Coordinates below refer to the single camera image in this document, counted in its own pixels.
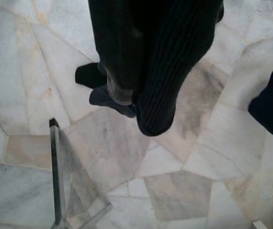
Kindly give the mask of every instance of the marble floor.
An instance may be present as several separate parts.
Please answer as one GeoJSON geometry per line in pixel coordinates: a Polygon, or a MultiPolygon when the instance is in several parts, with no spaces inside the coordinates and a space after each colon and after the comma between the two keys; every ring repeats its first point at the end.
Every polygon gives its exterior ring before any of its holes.
{"type": "Polygon", "coordinates": [[[171,129],[149,138],[74,83],[99,60],[86,0],[0,0],[0,229],[54,221],[52,117],[74,228],[110,202],[96,229],[273,229],[273,136],[247,112],[273,70],[273,0],[224,7],[171,129]]]}

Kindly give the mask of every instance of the ribbed knit sleeve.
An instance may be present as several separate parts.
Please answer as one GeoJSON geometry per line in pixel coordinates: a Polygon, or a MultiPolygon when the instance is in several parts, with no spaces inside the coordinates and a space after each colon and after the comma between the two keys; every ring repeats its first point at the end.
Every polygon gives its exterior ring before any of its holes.
{"type": "Polygon", "coordinates": [[[173,0],[152,40],[145,82],[136,101],[140,130],[168,130],[178,92],[192,67],[209,50],[222,0],[173,0]]]}

